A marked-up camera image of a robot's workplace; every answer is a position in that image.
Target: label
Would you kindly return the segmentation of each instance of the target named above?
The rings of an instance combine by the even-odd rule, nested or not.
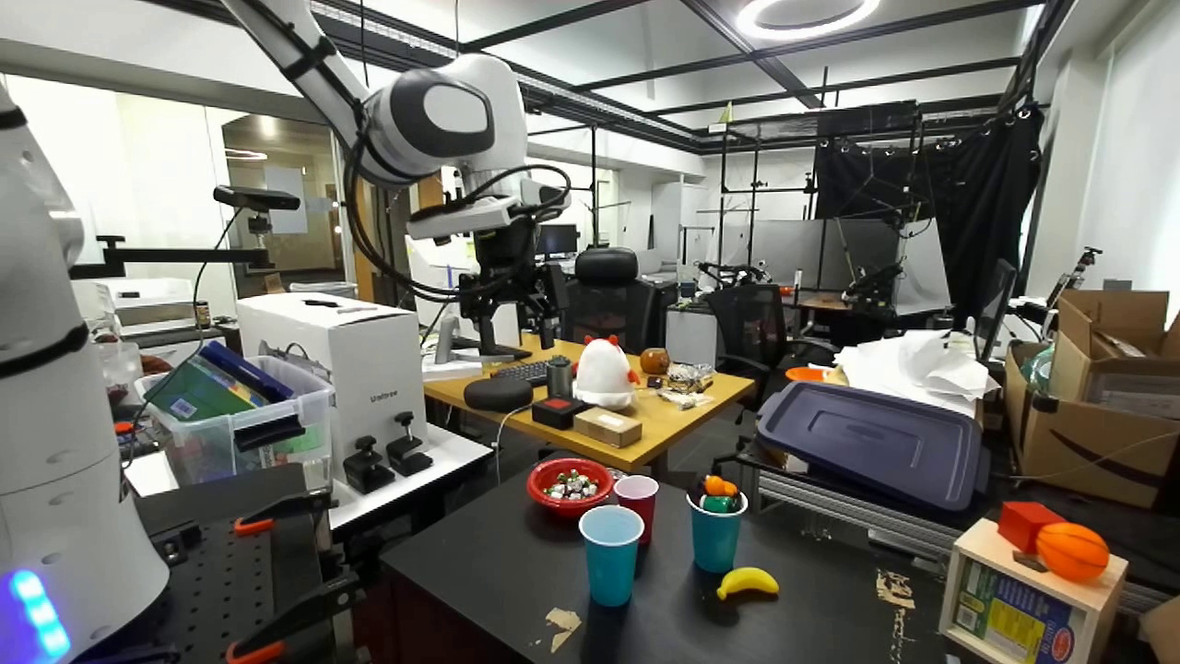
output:
[[[1083,612],[997,566],[961,561],[955,627],[1008,661],[1069,664]]]

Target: banana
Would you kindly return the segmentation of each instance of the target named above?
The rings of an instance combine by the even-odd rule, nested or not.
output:
[[[716,586],[716,596],[727,602],[729,593],[772,593],[779,596],[779,577],[768,566],[729,566]]]

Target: red cup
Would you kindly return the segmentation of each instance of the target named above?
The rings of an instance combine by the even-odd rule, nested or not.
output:
[[[648,477],[620,477],[616,478],[616,502],[635,509],[641,516],[641,539],[638,547],[644,549],[651,542],[651,528],[655,528],[655,493],[660,493],[660,484],[648,478]]]

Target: white robot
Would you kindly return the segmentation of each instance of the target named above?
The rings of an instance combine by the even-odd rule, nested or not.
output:
[[[310,0],[226,0],[268,57],[328,117],[351,170],[376,183],[461,164],[464,195],[408,234],[474,231],[490,271],[461,304],[532,297],[532,271],[502,249],[559,204],[485,200],[523,164],[523,104],[511,71],[464,55],[441,71],[400,73],[365,100]],[[0,661],[75,661],[169,582],[117,473],[105,394],[89,327],[66,279],[66,234],[51,218],[60,183],[23,109],[0,83]]]

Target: lamp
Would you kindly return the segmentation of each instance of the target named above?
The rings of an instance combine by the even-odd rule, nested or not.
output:
[[[738,14],[735,14],[735,26],[738,31],[746,38],[757,38],[757,39],[815,39],[822,31],[842,31],[864,17],[870,17],[881,0],[860,0],[853,9],[843,14],[829,14],[822,22],[807,22],[807,26],[784,26],[784,29],[774,29],[774,26],[764,26],[764,14],[774,8],[774,3],[784,3],[784,0],[753,0],[746,3]]]

